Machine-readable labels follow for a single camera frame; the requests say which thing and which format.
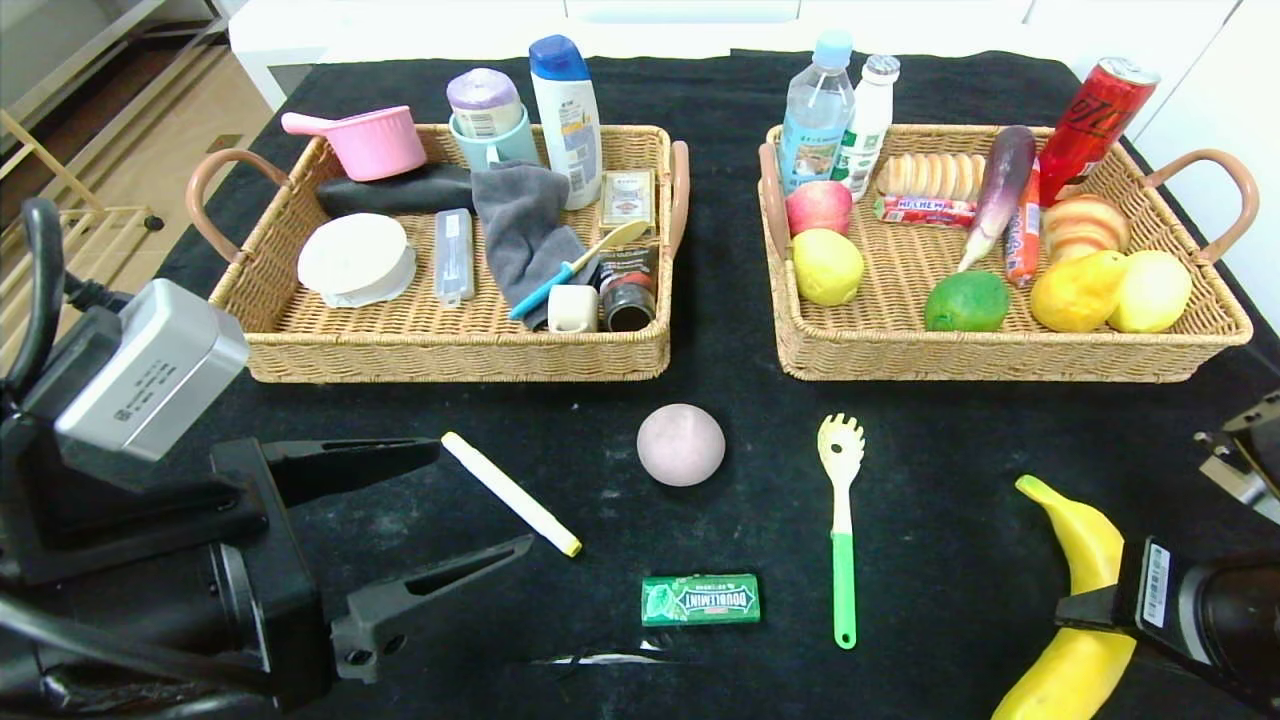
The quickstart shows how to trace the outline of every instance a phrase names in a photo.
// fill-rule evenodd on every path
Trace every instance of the apple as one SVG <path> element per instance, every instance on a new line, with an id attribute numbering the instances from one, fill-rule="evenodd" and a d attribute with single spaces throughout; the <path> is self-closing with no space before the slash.
<path id="1" fill-rule="evenodd" d="M 849 232 L 849 211 L 854 199 L 849 188 L 836 181 L 806 182 L 787 196 L 787 224 L 791 237 L 813 228 Z"/>

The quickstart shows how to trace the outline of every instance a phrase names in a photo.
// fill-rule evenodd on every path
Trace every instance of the doublemint gum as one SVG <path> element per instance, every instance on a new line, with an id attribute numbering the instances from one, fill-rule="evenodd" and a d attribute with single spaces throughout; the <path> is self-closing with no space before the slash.
<path id="1" fill-rule="evenodd" d="M 645 578 L 640 583 L 640 624 L 646 628 L 759 621 L 755 575 Z"/>

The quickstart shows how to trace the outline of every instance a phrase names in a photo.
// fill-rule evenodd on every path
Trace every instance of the light blue mug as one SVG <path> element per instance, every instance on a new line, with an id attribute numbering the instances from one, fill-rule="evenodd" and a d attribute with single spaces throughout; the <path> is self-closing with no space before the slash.
<path id="1" fill-rule="evenodd" d="M 449 115 L 449 132 L 472 170 L 507 160 L 541 164 L 538 147 L 534 146 L 534 129 L 529 126 L 529 109 L 521 105 L 520 113 L 520 123 L 497 137 L 467 137 L 458 132 L 457 115 Z"/>

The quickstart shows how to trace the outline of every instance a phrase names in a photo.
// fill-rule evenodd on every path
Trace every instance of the basket handle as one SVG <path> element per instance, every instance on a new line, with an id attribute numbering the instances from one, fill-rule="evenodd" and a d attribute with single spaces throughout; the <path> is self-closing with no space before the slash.
<path id="1" fill-rule="evenodd" d="M 293 181 L 289 179 L 289 176 L 284 174 L 284 170 L 268 163 L 261 155 L 238 147 L 219 150 L 196 165 L 195 172 L 191 173 L 191 181 L 187 182 L 187 214 L 191 215 L 191 224 L 196 225 L 200 234 L 205 236 L 209 245 L 212 245 L 214 250 L 228 263 L 234 263 L 239 259 L 239 249 L 232 241 L 227 240 L 227 236 L 214 225 L 214 222 L 209 219 L 209 214 L 205 213 L 205 188 L 209 187 L 209 181 L 219 168 L 237 160 L 243 160 L 253 165 L 280 187 L 293 187 Z"/>
<path id="2" fill-rule="evenodd" d="M 1160 187 L 1183 168 L 1197 160 L 1212 160 L 1222 165 L 1226 174 L 1231 176 L 1231 179 L 1235 181 L 1235 186 L 1240 188 L 1240 217 L 1236 218 L 1231 227 L 1226 228 L 1222 237 L 1208 243 L 1196 254 L 1198 263 L 1212 265 L 1222 258 L 1222 254 L 1230 250 L 1231 245 L 1244 234 L 1244 231 L 1249 229 L 1253 219 L 1258 217 L 1258 183 L 1254 182 L 1253 173 L 1244 167 L 1244 163 L 1239 158 L 1230 152 L 1211 149 L 1192 150 L 1155 173 L 1151 173 L 1143 182 L 1147 187 Z"/>
<path id="3" fill-rule="evenodd" d="M 671 155 L 675 178 L 671 187 L 671 249 L 667 252 L 675 260 L 689 224 L 689 143 L 684 140 L 672 142 Z"/>
<path id="4" fill-rule="evenodd" d="M 778 178 L 778 154 L 772 142 L 760 145 L 760 181 L 764 183 L 764 217 L 769 220 L 769 234 L 778 260 L 787 259 L 791 227 L 787 224 L 786 206 L 782 204 L 782 181 Z"/>

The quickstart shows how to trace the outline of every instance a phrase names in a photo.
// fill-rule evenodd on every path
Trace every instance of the pink scoop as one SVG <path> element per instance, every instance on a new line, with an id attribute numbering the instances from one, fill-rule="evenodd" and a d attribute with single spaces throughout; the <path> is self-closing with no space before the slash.
<path id="1" fill-rule="evenodd" d="M 298 113 L 280 115 L 289 135 L 324 137 L 353 181 L 389 178 L 426 163 L 426 151 L 413 128 L 408 105 L 351 115 L 340 120 L 312 118 Z"/>

